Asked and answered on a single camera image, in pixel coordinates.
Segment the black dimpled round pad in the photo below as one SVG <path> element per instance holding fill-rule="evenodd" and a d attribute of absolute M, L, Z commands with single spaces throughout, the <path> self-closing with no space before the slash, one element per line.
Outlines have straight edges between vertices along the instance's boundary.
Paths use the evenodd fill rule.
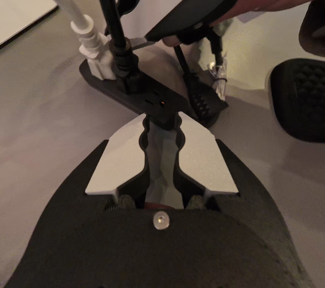
<path fill-rule="evenodd" d="M 325 62 L 289 59 L 270 73 L 270 91 L 277 121 L 290 136 L 325 142 Z"/>

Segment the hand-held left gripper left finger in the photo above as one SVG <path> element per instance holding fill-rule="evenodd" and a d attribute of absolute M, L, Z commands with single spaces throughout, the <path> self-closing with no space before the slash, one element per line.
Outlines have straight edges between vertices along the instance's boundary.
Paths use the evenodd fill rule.
<path fill-rule="evenodd" d="M 111 195 L 118 202 L 130 196 L 142 205 L 150 185 L 148 166 L 149 118 L 141 114 L 108 140 L 100 160 L 85 189 L 87 195 Z"/>

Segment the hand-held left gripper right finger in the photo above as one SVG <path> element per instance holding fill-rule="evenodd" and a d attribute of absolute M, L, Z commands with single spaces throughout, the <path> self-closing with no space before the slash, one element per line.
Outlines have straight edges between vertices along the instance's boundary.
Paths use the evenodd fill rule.
<path fill-rule="evenodd" d="M 215 195 L 238 195 L 215 136 L 183 112 L 176 116 L 174 186 L 187 205 L 193 196 L 206 204 Z"/>

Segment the black power strip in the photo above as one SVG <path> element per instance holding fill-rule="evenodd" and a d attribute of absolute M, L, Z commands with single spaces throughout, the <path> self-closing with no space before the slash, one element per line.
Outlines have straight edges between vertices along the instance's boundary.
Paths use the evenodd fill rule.
<path fill-rule="evenodd" d="M 125 94 L 118 90 L 116 81 L 100 80 L 91 74 L 87 60 L 79 66 L 80 74 L 94 89 L 124 105 L 137 114 L 147 114 L 150 120 L 164 130 L 172 130 L 178 112 L 190 113 L 186 98 L 152 77 L 143 74 L 145 90 L 140 94 Z"/>

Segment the white rounded pad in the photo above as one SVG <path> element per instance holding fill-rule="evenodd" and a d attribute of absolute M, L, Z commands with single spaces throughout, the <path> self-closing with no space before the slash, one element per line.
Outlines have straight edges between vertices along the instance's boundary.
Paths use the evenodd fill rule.
<path fill-rule="evenodd" d="M 0 45 L 6 46 L 58 9 L 53 0 L 0 0 Z"/>

